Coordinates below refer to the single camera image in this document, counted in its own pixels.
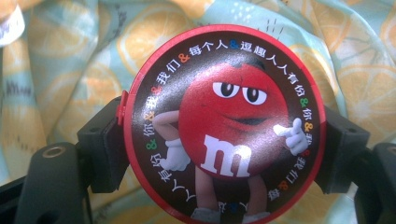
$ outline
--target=cartoon hand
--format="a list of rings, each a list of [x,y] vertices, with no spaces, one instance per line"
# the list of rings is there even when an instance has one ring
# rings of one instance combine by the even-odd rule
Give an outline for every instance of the cartoon hand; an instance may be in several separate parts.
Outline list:
[[[294,120],[291,128],[285,128],[278,124],[274,126],[274,132],[277,136],[286,137],[286,146],[290,148],[290,152],[293,156],[297,156],[297,154],[308,148],[308,142],[306,141],[306,137],[301,126],[302,122],[298,118]]]
[[[168,152],[166,159],[160,159],[161,167],[165,170],[184,171],[191,159],[181,145],[180,139],[166,141],[165,144],[168,146]]]

